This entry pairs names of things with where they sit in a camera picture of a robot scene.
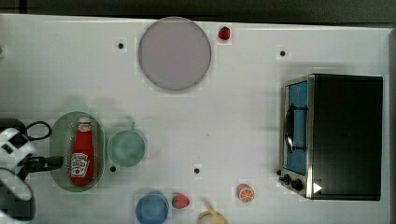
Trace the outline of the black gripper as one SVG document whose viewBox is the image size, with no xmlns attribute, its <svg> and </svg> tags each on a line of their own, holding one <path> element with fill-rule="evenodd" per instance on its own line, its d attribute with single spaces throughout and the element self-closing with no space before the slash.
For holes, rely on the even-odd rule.
<svg viewBox="0 0 396 224">
<path fill-rule="evenodd" d="M 31 157 L 24 161 L 18 177 L 24 180 L 30 173 L 42 171 L 52 171 L 62 168 L 64 165 L 64 158 L 61 156 L 40 158 Z"/>
</svg>

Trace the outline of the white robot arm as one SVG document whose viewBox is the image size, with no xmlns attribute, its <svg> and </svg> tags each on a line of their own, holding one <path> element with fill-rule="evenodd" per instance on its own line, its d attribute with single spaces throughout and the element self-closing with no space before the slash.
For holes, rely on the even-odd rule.
<svg viewBox="0 0 396 224">
<path fill-rule="evenodd" d="M 48 172 L 64 165 L 62 156 L 35 157 L 35 146 L 15 128 L 0 135 L 1 212 L 18 221 L 35 217 L 35 195 L 25 182 L 30 173 Z"/>
</svg>

